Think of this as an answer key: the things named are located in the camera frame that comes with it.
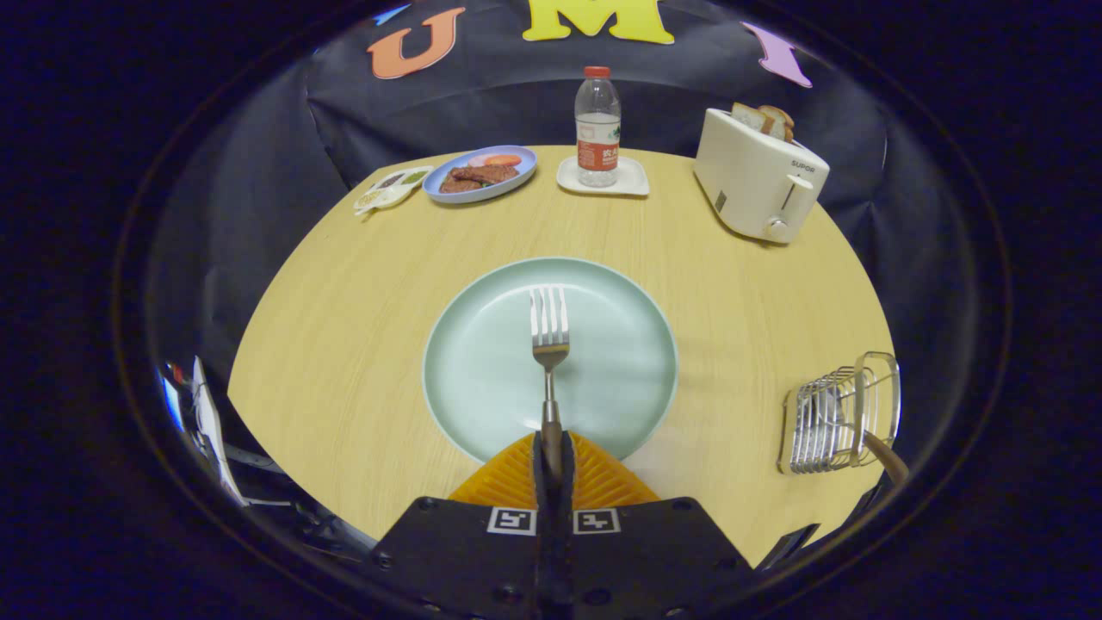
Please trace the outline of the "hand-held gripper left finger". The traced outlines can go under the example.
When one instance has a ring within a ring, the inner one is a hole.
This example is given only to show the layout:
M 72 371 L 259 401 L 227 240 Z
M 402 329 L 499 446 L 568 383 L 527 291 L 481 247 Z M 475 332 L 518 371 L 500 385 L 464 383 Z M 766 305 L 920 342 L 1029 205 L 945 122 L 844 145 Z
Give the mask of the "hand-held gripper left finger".
M 471 503 L 421 497 L 371 550 L 366 573 L 419 617 L 548 619 L 557 589 L 557 493 L 540 433 L 476 472 L 473 490 L 521 492 Z

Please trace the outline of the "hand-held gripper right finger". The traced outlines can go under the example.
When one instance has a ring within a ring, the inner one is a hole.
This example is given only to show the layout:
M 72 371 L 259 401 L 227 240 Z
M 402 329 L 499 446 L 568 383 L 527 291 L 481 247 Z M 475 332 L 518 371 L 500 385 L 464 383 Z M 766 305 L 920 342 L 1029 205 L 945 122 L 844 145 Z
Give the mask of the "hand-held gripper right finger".
M 659 499 L 579 433 L 563 436 L 559 619 L 706 619 L 754 569 L 689 497 Z

